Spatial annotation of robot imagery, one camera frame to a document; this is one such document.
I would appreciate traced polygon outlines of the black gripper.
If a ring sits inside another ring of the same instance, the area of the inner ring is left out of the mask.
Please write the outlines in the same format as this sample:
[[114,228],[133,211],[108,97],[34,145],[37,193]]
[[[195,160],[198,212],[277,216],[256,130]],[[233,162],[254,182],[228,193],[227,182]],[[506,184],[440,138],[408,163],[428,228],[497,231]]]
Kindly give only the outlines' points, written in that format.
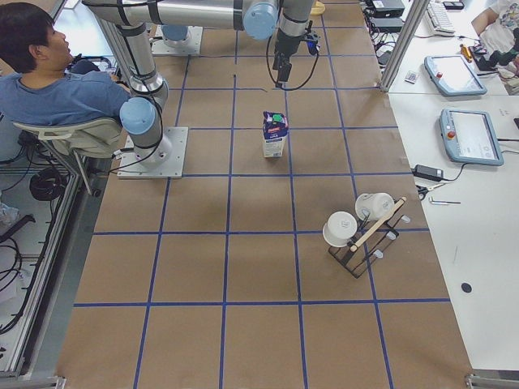
[[298,36],[277,34],[274,48],[274,62],[272,68],[277,71],[276,87],[282,88],[282,81],[287,81],[290,76],[292,64],[290,58],[297,53],[300,43]]

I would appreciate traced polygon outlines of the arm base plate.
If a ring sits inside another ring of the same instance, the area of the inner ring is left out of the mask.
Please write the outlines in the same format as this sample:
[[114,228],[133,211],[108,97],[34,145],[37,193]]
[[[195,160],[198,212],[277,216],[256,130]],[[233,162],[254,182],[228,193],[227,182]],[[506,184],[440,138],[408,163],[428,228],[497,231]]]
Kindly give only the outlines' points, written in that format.
[[156,56],[199,56],[203,28],[196,26],[159,25],[151,39]]
[[166,127],[157,149],[134,147],[128,135],[125,147],[133,147],[120,160],[117,175],[121,179],[181,178],[187,149],[188,128]]

